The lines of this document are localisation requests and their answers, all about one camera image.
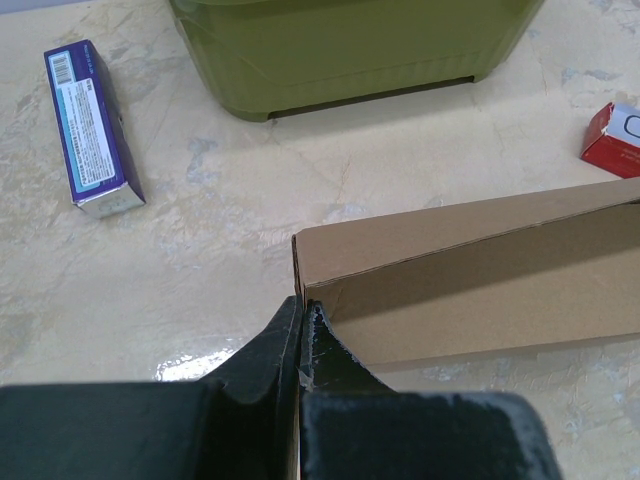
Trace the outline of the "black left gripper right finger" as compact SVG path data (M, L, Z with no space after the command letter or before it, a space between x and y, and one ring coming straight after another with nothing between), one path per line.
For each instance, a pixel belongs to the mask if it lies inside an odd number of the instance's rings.
M546 428L521 396L397 392L311 302L300 360L305 479L559 479Z

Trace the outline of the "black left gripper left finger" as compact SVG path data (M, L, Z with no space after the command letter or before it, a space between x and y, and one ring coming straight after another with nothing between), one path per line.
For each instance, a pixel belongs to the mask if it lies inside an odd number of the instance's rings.
M304 306L197 380L6 386L5 479L293 479Z

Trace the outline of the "brown cardboard box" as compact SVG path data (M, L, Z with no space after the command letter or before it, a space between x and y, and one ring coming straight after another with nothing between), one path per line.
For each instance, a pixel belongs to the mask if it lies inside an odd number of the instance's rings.
M639 332L635 179L307 228L292 253L368 365Z

